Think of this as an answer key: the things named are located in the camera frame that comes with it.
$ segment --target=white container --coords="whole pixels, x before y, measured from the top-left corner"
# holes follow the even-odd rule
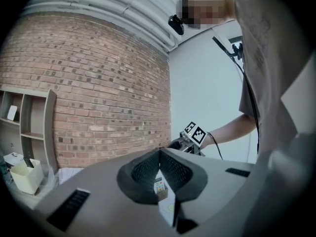
[[[41,169],[40,161],[30,159],[34,168],[29,168],[26,163],[22,161],[10,169],[12,178],[17,188],[25,193],[34,195],[44,175]]]

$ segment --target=small box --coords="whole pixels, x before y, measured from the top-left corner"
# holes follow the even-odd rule
[[[163,185],[164,185],[164,190],[157,193],[158,202],[160,202],[168,197],[168,187],[166,186],[166,184],[163,184]]]
[[[12,178],[17,188],[25,193],[34,195],[39,188],[40,183],[44,179],[43,171],[41,169],[40,161],[30,159],[34,168],[27,167],[26,163],[22,161],[10,169]]]

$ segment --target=gray t-shirt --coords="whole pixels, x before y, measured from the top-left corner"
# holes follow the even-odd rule
[[[259,110],[259,152],[288,144],[296,127],[281,96],[305,65],[311,50],[280,0],[235,0],[242,30],[243,63]],[[246,82],[239,110],[254,116]]]

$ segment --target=brick wall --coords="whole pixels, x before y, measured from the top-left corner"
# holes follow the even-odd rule
[[[60,167],[170,142],[168,60],[113,24],[70,13],[21,18],[2,47],[0,84],[57,93]]]

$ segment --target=camera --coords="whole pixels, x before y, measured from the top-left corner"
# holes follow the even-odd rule
[[[173,28],[173,30],[175,30],[177,32],[177,34],[183,35],[183,33],[184,33],[183,23],[182,23],[181,19],[178,18],[177,15],[170,16],[169,20],[168,20],[168,24],[169,24],[169,26],[171,26]]]

